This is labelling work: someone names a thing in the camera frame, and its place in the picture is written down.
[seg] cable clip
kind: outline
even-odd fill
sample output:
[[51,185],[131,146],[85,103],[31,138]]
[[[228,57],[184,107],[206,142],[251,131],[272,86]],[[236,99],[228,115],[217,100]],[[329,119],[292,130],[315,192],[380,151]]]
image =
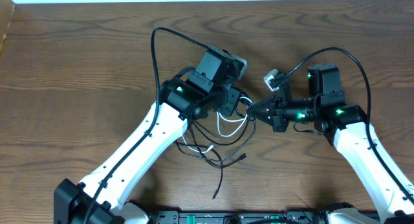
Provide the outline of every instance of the cable clip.
[[103,188],[107,188],[108,187],[108,182],[105,182],[105,179],[102,179],[100,182],[98,182],[98,184],[103,184]]
[[408,197],[403,197],[402,198],[404,201],[408,200]]
[[144,134],[148,135],[148,137],[152,137],[153,134],[148,131],[148,129],[144,132]]
[[374,143],[372,146],[368,147],[368,150],[371,150],[371,148],[376,148],[376,146],[378,146],[378,144]]

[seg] black cable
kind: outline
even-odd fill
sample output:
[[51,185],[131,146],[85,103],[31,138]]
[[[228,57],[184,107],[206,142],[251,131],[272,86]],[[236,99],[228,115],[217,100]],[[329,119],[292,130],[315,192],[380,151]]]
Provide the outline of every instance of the black cable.
[[229,157],[227,157],[225,159],[222,159],[222,160],[209,159],[209,158],[200,157],[198,155],[193,155],[193,154],[190,154],[190,153],[186,153],[180,148],[179,143],[177,141],[175,141],[175,144],[177,145],[177,148],[180,150],[180,152],[187,155],[187,156],[194,157],[196,159],[209,160],[209,161],[212,161],[212,162],[226,162],[226,161],[229,161],[256,133],[256,119],[255,118],[253,119],[253,123],[254,123],[254,128],[253,128],[253,132],[250,134],[250,136]]
[[305,59],[303,59],[288,74],[286,74],[285,76],[283,76],[282,78],[280,78],[276,82],[280,83],[283,80],[286,80],[289,76],[291,76],[291,74],[293,72],[296,71],[296,69],[298,69],[301,65],[303,65],[305,62],[307,62],[313,56],[318,55],[318,54],[323,53],[323,52],[326,52],[328,50],[337,50],[337,51],[340,51],[340,52],[344,53],[350,59],[352,59],[352,61],[354,61],[355,64],[358,66],[358,68],[359,68],[362,76],[364,77],[364,82],[365,82],[365,86],[366,86],[366,89],[367,89],[367,101],[368,101],[367,103],[368,104],[367,104],[367,118],[366,118],[366,122],[365,122],[365,131],[367,133],[367,139],[368,139],[368,143],[369,143],[369,149],[372,149],[374,151],[374,154],[375,154],[376,158],[380,161],[380,163],[384,167],[385,171],[389,174],[389,176],[392,178],[392,180],[395,182],[395,184],[398,186],[398,188],[402,191],[402,193],[405,195],[406,199],[408,199],[411,202],[411,204],[414,205],[414,197],[411,196],[411,194],[406,190],[406,188],[404,188],[404,186],[402,185],[402,183],[397,179],[397,177],[391,171],[391,169],[389,169],[388,165],[381,158],[381,155],[379,154],[378,150],[376,149],[376,144],[373,142],[373,140],[371,138],[370,129],[369,129],[370,119],[371,119],[371,90],[370,90],[370,87],[369,87],[368,77],[367,77],[367,75],[366,75],[366,73],[364,71],[364,68],[362,67],[361,63],[351,53],[349,53],[346,50],[343,50],[341,48],[338,48],[338,47],[329,47],[329,48],[326,48],[326,49],[318,50],[318,51],[312,53],[311,55],[307,56]]
[[241,132],[240,136],[238,138],[236,138],[234,141],[229,142],[229,143],[220,143],[220,142],[216,142],[216,141],[212,140],[211,138],[207,137],[207,135],[201,130],[200,127],[198,127],[199,123],[197,121],[195,121],[193,124],[194,124],[195,128],[197,128],[197,130],[201,133],[201,135],[203,135],[203,137],[205,137],[207,140],[209,140],[212,143],[214,143],[216,145],[219,145],[219,146],[229,146],[229,145],[232,145],[232,144],[238,142],[241,139],[241,137],[245,134],[245,131],[247,130],[248,123],[249,123],[249,121],[246,122],[245,128]]
[[[219,153],[217,153],[217,151],[215,149],[211,149],[210,151],[213,152],[219,160],[221,160],[221,157],[220,157]],[[220,191],[221,182],[223,181],[224,167],[223,167],[222,162],[220,162],[220,168],[221,168],[220,182],[219,182],[219,186],[217,187],[216,191],[214,192],[213,199],[215,199],[215,197],[217,197],[217,194]]]
[[155,112],[154,112],[154,118],[153,121],[151,123],[151,125],[149,126],[149,128],[147,129],[147,131],[145,131],[145,133],[143,134],[143,136],[138,140],[138,142],[136,142],[131,149],[128,150],[128,152],[114,165],[114,167],[112,167],[112,169],[109,171],[109,173],[105,176],[104,179],[102,179],[101,183],[99,184],[98,189],[95,192],[95,195],[92,198],[92,202],[89,205],[87,211],[86,211],[86,215],[85,215],[85,219],[83,220],[83,224],[87,224],[89,222],[89,218],[91,217],[91,212],[93,209],[93,206],[96,202],[96,200],[98,199],[98,196],[100,194],[100,192],[102,191],[102,189],[107,185],[109,178],[111,178],[111,176],[114,174],[115,170],[118,169],[118,167],[130,156],[130,154],[145,140],[145,138],[151,134],[152,129],[154,128],[155,124],[157,123],[157,118],[158,118],[158,112],[160,109],[160,78],[158,75],[158,66],[157,66],[157,59],[155,57],[155,46],[154,46],[154,39],[155,39],[155,33],[157,32],[157,30],[165,30],[167,32],[173,33],[177,36],[180,36],[192,43],[195,43],[196,45],[199,45],[201,47],[204,47],[206,49],[208,49],[207,45],[204,45],[198,41],[195,41],[194,39],[191,39],[181,33],[178,33],[174,30],[165,28],[165,27],[155,27],[153,29],[153,33],[151,35],[151,57],[153,60],[153,68],[154,68],[154,75],[155,75],[155,86],[157,89],[157,101],[156,101],[156,106],[155,106]]
[[320,132],[318,132],[318,131],[314,131],[314,130],[298,130],[298,129],[296,128],[296,124],[297,124],[297,122],[295,122],[295,123],[293,124],[293,129],[294,129],[295,131],[299,132],[299,133],[312,133],[312,134],[315,134],[315,135],[317,135],[317,136],[323,136],[323,134],[322,134],[322,133],[320,133]]
[[289,219],[262,219],[259,221],[252,221],[250,223],[247,224],[265,224],[265,223],[287,223],[287,224],[300,224],[297,221],[292,221]]
[[[178,144],[179,146],[189,146],[189,147],[206,148],[206,149],[209,148],[209,146],[203,146],[203,145],[199,145],[199,144],[185,144],[185,143],[181,143],[181,142],[178,142],[178,141],[175,144]],[[205,161],[211,163],[210,165],[212,165],[214,168],[221,169],[221,166],[216,165],[212,162],[212,161],[216,161],[215,159],[211,159],[211,158],[206,157],[205,154],[203,154],[203,152],[201,152],[201,154],[204,156],[204,157],[201,157],[201,159],[204,159]],[[240,157],[237,158],[236,160],[234,160],[232,162],[229,162],[228,164],[224,164],[223,168],[229,167],[229,166],[231,166],[231,165],[233,165],[237,162],[240,162],[243,159],[247,158],[247,156],[248,156],[248,154],[244,153],[244,154],[240,155]]]
[[244,118],[245,116],[243,114],[241,114],[239,108],[236,108],[234,111],[239,117]]
[[308,222],[309,223],[313,223],[313,220],[311,220],[309,217],[308,217],[308,215],[306,215],[306,213],[302,210],[302,209],[300,209],[300,208],[288,208],[284,213],[283,213],[283,217],[284,218],[287,218],[287,216],[285,217],[285,215],[287,214],[287,212],[289,212],[289,211],[292,211],[292,210],[298,210],[298,211],[300,211],[300,212],[302,212],[303,213],[303,215],[306,217],[306,219],[308,220]]

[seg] wire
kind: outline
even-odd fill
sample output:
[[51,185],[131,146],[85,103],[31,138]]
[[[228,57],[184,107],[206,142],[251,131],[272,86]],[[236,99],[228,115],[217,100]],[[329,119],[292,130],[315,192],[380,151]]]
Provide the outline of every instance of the wire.
[[284,213],[283,213],[283,217],[284,218],[287,218],[287,217],[285,217],[285,215],[287,214],[287,212],[289,212],[289,211],[292,211],[292,210],[298,210],[298,211],[300,211],[300,212],[302,212],[303,213],[303,215],[306,217],[306,219],[308,220],[308,222],[309,223],[313,223],[313,220],[311,220],[309,217],[308,217],[308,215],[306,215],[306,213],[302,210],[302,209],[300,209],[300,208],[288,208]]
[[196,45],[199,45],[201,47],[204,47],[206,49],[208,49],[207,45],[204,45],[198,41],[195,41],[194,39],[191,39],[181,33],[178,33],[174,30],[165,28],[165,27],[155,27],[153,29],[153,33],[151,35],[151,57],[153,60],[153,68],[154,68],[154,75],[155,75],[155,87],[157,90],[157,101],[156,101],[156,106],[155,106],[155,112],[154,112],[154,118],[153,121],[151,123],[151,125],[149,126],[149,128],[147,129],[147,131],[144,132],[143,136],[138,140],[138,142],[136,142],[131,149],[128,150],[128,152],[114,165],[114,167],[112,167],[112,169],[109,171],[109,173],[105,176],[104,179],[102,179],[98,189],[96,190],[93,198],[92,198],[92,202],[89,205],[87,211],[86,211],[86,215],[85,215],[85,219],[83,220],[83,224],[87,224],[89,222],[89,218],[91,217],[91,212],[93,209],[93,206],[96,202],[96,200],[98,199],[98,196],[100,194],[100,192],[102,191],[102,189],[107,186],[108,184],[108,180],[109,178],[111,178],[111,176],[114,174],[114,172],[116,171],[116,169],[118,169],[118,167],[130,156],[130,154],[145,140],[145,138],[151,134],[152,129],[154,128],[155,124],[157,123],[157,118],[158,118],[158,112],[160,110],[160,77],[158,75],[158,66],[157,66],[157,59],[155,57],[155,33],[157,32],[157,30],[165,30],[167,32],[170,32],[172,34],[175,34],[177,36],[180,36],[192,43],[195,43]]
[[237,120],[229,120],[229,119],[226,119],[226,118],[224,118],[222,115],[221,115],[221,113],[219,113],[219,112],[217,112],[217,114],[218,115],[220,115],[220,117],[224,120],[224,121],[227,121],[227,122],[240,122],[240,121],[244,121],[244,120],[246,120],[246,118],[242,118],[242,119],[237,119]]
[[[186,142],[186,139],[184,138],[184,136],[181,136],[182,137],[182,140],[184,141],[184,143],[185,143],[185,146],[187,146],[190,150],[192,150],[192,151],[196,151],[197,153],[199,152],[198,150],[195,150],[195,149],[193,149],[191,146],[188,146],[188,144],[187,144],[187,142]],[[209,152],[212,148],[214,147],[214,144],[212,144],[210,147],[208,147],[208,149],[206,150],[206,151],[202,151],[201,153],[207,153],[207,152]]]
[[243,126],[243,124],[246,122],[246,120],[247,120],[247,115],[246,115],[246,117],[242,120],[242,123],[239,125],[239,127],[237,127],[237,129],[235,129],[233,133],[231,133],[231,134],[229,134],[229,135],[223,135],[223,134],[220,132],[220,118],[219,118],[219,112],[217,112],[217,130],[219,131],[220,136],[222,136],[222,137],[231,137],[231,136],[233,136],[235,133],[237,133],[237,131],[239,131],[239,129],[241,128],[241,126]]
[[315,135],[317,135],[317,136],[323,136],[323,134],[322,134],[322,133],[319,133],[318,131],[314,131],[314,130],[298,130],[298,129],[296,128],[296,124],[297,124],[297,122],[295,122],[295,123],[293,124],[293,129],[294,129],[295,131],[299,132],[299,133],[312,133],[312,134],[315,134]]
[[358,66],[362,76],[364,77],[364,82],[365,82],[365,86],[367,89],[367,118],[365,121],[365,131],[367,133],[367,139],[368,139],[368,143],[369,143],[369,149],[372,149],[376,158],[380,161],[382,167],[384,167],[385,171],[389,174],[389,176],[392,178],[392,180],[395,182],[395,184],[398,186],[398,188],[401,190],[401,192],[405,195],[406,199],[408,199],[412,205],[414,205],[414,197],[411,196],[411,194],[406,190],[406,188],[402,185],[402,183],[398,180],[398,178],[395,176],[395,174],[391,171],[391,169],[389,169],[388,165],[384,162],[384,160],[381,158],[381,155],[379,154],[377,148],[376,148],[376,144],[373,142],[372,138],[371,138],[371,133],[370,133],[370,119],[371,119],[371,89],[369,87],[369,82],[368,82],[368,77],[364,71],[364,68],[362,67],[361,63],[349,52],[347,52],[344,49],[338,48],[338,47],[329,47],[326,49],[321,49],[318,50],[314,53],[312,53],[311,55],[307,56],[305,59],[303,59],[295,68],[293,68],[288,74],[286,74],[285,76],[283,76],[282,78],[280,78],[278,81],[276,81],[277,83],[282,82],[283,80],[286,80],[289,76],[292,75],[293,72],[296,71],[296,69],[298,69],[301,65],[303,65],[305,62],[307,62],[309,59],[311,59],[312,57],[326,52],[328,50],[337,50],[340,51],[342,53],[344,53],[345,55],[347,55],[350,59],[352,59],[352,61],[355,62],[355,64]]
[[[189,129],[189,131],[190,131],[190,133],[191,133],[191,137],[193,138],[193,142],[194,142],[194,144],[195,144],[195,145],[197,145],[197,142],[195,141],[195,137],[194,137],[194,132],[193,132],[193,129],[191,128],[191,126],[190,126],[188,129]],[[205,156],[204,156],[204,154],[203,154],[203,152],[200,150],[200,147],[199,147],[199,146],[197,146],[197,149],[199,150],[199,153],[201,154],[201,156],[205,157]],[[217,156],[217,158],[220,160],[220,159],[221,159],[221,157],[220,157],[219,153],[217,153],[217,151],[215,151],[215,150],[213,150],[213,149],[211,149],[211,150],[212,150],[212,152],[213,152],[213,153]],[[213,199],[215,199],[215,198],[217,197],[217,194],[218,194],[218,193],[219,193],[219,191],[220,191],[221,182],[223,181],[224,167],[230,166],[230,165],[232,165],[232,163],[227,164],[226,166],[223,166],[223,163],[222,163],[222,162],[220,162],[220,166],[218,166],[218,165],[216,165],[216,164],[215,164],[215,163],[213,163],[213,162],[210,162],[210,161],[207,161],[207,160],[206,160],[206,162],[207,162],[210,166],[212,166],[213,168],[216,168],[216,169],[221,169],[219,186],[217,187],[217,189],[216,189],[216,191],[214,192],[214,195],[213,195]]]
[[[242,97],[240,97],[240,99],[246,99],[246,100],[248,100],[248,101],[250,102],[250,104],[249,104],[249,105],[253,105],[253,102],[251,101],[251,99],[249,99],[249,98],[247,98],[247,97],[242,96]],[[223,135],[223,134],[220,132],[220,119],[219,119],[219,116],[220,116],[221,118],[223,118],[225,121],[229,121],[229,122],[239,122],[239,121],[241,121],[241,120],[242,120],[242,123],[240,124],[240,126],[239,126],[237,129],[235,129],[235,130],[234,130],[234,132],[233,132],[233,133],[231,133],[231,134],[229,134],[229,135]],[[235,133],[237,133],[237,131],[239,131],[239,129],[241,128],[241,126],[243,126],[243,124],[246,122],[246,119],[247,119],[247,114],[246,114],[245,118],[244,118],[244,119],[241,119],[241,120],[227,120],[226,118],[224,118],[224,117],[221,115],[221,113],[217,112],[217,129],[218,129],[218,131],[219,131],[220,136],[222,136],[222,137],[231,137],[231,136],[233,136]]]
[[258,220],[258,221],[252,221],[250,223],[247,224],[265,224],[265,223],[287,223],[287,224],[300,224],[296,221],[292,221],[289,219],[262,219],[262,220]]
[[[246,96],[242,96],[242,97],[240,97],[240,99],[246,99],[246,100],[248,100],[250,103],[249,103],[249,106],[252,106],[253,105],[253,102],[251,101],[251,99],[249,99],[248,97],[246,97]],[[247,130],[247,126],[248,126],[248,123],[249,123],[249,121],[246,123],[246,125],[245,125],[245,128],[244,128],[244,130],[242,131],[242,133],[240,134],[240,136],[237,138],[237,139],[235,139],[234,141],[232,141],[232,142],[229,142],[229,143],[219,143],[219,142],[216,142],[216,141],[214,141],[214,140],[212,140],[211,138],[209,138],[201,129],[200,129],[200,127],[198,127],[198,122],[197,121],[195,121],[193,124],[194,124],[194,126],[195,126],[195,128],[197,128],[197,130],[201,133],[201,135],[203,135],[203,137],[205,137],[207,140],[209,140],[209,141],[211,141],[212,143],[214,143],[214,144],[216,144],[216,145],[219,145],[219,146],[229,146],[229,145],[232,145],[232,144],[234,144],[234,143],[236,143],[237,141],[239,141],[240,139],[241,139],[241,137],[245,134],[245,131]]]
[[[182,149],[181,149],[181,147],[180,146],[191,146],[191,147],[197,147],[197,148],[209,148],[209,146],[203,146],[203,145],[199,145],[199,144],[184,144],[184,143],[181,143],[181,142],[175,142],[175,144],[177,145],[179,145],[178,147],[179,147],[179,149],[180,149],[180,152],[182,153],[182,152],[184,152]],[[240,157],[238,158],[238,159],[236,159],[236,160],[234,160],[234,161],[232,161],[232,162],[229,162],[228,164],[226,164],[226,165],[223,165],[223,168],[226,168],[226,167],[229,167],[229,166],[231,166],[231,165],[233,165],[233,164],[235,164],[236,162],[239,162],[239,161],[242,161],[243,159],[245,159],[245,158],[247,158],[247,156],[248,156],[248,154],[247,153],[244,153],[244,154],[242,154],[242,155],[240,155]],[[220,162],[220,160],[217,160],[217,159],[210,159],[210,158],[207,158],[207,157],[196,157],[196,158],[198,158],[198,159],[204,159],[205,161],[208,161],[208,162],[212,162],[212,161],[215,161],[215,162]],[[218,166],[218,165],[215,165],[215,168],[216,169],[219,169],[220,168],[220,166]]]
[[239,109],[236,108],[234,111],[239,117],[244,118],[245,116],[243,114],[240,113]]
[[198,155],[192,155],[190,153],[184,152],[180,148],[179,143],[177,141],[175,141],[175,144],[177,145],[177,148],[180,150],[180,152],[187,155],[187,156],[194,157],[196,159],[204,159],[204,160],[208,160],[208,161],[211,161],[211,162],[226,162],[226,161],[229,161],[254,136],[254,134],[256,133],[256,119],[255,118],[253,119],[253,123],[254,123],[254,128],[253,128],[253,132],[250,134],[250,136],[230,156],[228,156],[225,159],[217,160],[217,159],[209,159],[209,158],[205,158],[205,157],[200,157]]

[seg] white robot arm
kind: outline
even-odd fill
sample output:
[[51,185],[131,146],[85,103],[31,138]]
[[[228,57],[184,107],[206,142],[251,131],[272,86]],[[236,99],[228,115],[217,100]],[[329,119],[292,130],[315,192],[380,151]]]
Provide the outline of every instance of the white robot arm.
[[[370,125],[371,137],[377,144],[376,148],[397,179],[410,193],[414,192],[413,184],[402,173],[394,160],[389,156]],[[354,168],[369,196],[374,202],[381,223],[387,218],[396,216],[396,212],[405,214],[414,213],[414,206],[406,199],[400,188],[380,164],[372,149],[369,147],[365,132],[365,123],[358,122],[346,125],[344,129],[338,129],[334,135],[334,147],[340,152]],[[353,212],[354,208],[335,210],[328,214],[329,223],[375,223],[366,216]]]
[[[99,187],[100,181],[105,177],[112,167],[120,160],[126,152],[140,139],[148,129],[154,118],[156,103],[151,106],[146,117],[137,129],[128,137],[128,139],[106,160],[102,165],[95,169],[89,175],[86,175],[80,182],[86,184],[83,191],[93,197]],[[158,156],[175,140],[182,136],[187,130],[187,119],[179,118],[179,112],[167,103],[160,106],[157,123],[153,128],[150,137],[138,146],[138,148],[121,164],[115,171],[112,178],[108,180],[108,185],[102,189],[98,203],[102,204],[107,201],[110,205],[110,211],[114,215],[121,215],[125,218],[126,223],[134,220],[134,223],[147,223],[146,214],[137,208],[133,209],[134,215],[125,217],[126,210],[122,214],[122,208],[132,189],[138,183],[140,178],[146,173],[149,167],[155,162]]]

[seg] wood grain surface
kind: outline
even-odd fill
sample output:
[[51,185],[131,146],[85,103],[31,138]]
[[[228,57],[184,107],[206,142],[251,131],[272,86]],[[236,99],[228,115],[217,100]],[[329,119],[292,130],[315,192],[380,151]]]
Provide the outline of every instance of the wood grain surface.
[[[56,186],[66,177],[79,181],[139,125],[155,100],[149,40],[157,25],[247,59],[237,86],[255,102],[271,95],[263,83],[269,70],[289,71],[324,47],[348,50],[371,83],[378,136],[414,180],[413,20],[409,0],[19,5],[0,60],[0,222],[50,223]],[[165,32],[157,34],[156,50],[161,81],[196,66],[204,54]],[[294,96],[309,95],[306,67],[313,63],[336,63],[347,103],[366,109],[362,76],[338,52],[301,68],[290,80]],[[218,136],[214,116],[202,124]],[[234,147],[217,150],[224,156]],[[374,209],[348,162],[322,137],[291,126],[274,133],[258,123],[241,151],[249,156],[224,170],[215,200],[219,170],[174,146],[131,199],[182,210],[283,210],[340,201]]]
[[13,10],[14,3],[11,0],[0,0],[0,57],[6,40],[6,33],[12,20]]

